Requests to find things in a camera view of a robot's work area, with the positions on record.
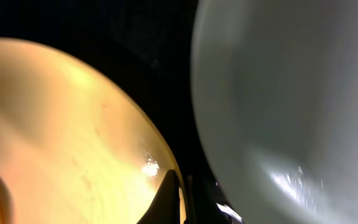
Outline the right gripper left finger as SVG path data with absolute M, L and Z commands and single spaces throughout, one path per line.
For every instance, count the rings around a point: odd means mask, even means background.
M 137 223 L 180 223 L 179 181 L 177 174 L 173 169 L 167 171 L 150 207 Z

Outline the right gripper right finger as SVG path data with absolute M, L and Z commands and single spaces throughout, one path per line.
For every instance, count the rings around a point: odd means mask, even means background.
M 197 177 L 189 175 L 187 177 L 187 206 L 189 214 L 188 223 L 190 224 L 243 224 L 241 218 L 229 214 L 223 207 L 219 208 L 210 196 L 205 182 Z

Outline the yellow plate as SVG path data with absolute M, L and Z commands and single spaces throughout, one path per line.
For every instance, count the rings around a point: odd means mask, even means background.
M 168 170 L 158 129 L 115 83 L 60 50 L 0 38 L 0 223 L 137 223 Z

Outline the light blue plate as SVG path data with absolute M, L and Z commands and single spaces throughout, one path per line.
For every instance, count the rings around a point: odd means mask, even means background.
M 358 0 L 201 1 L 191 92 L 245 223 L 358 223 Z

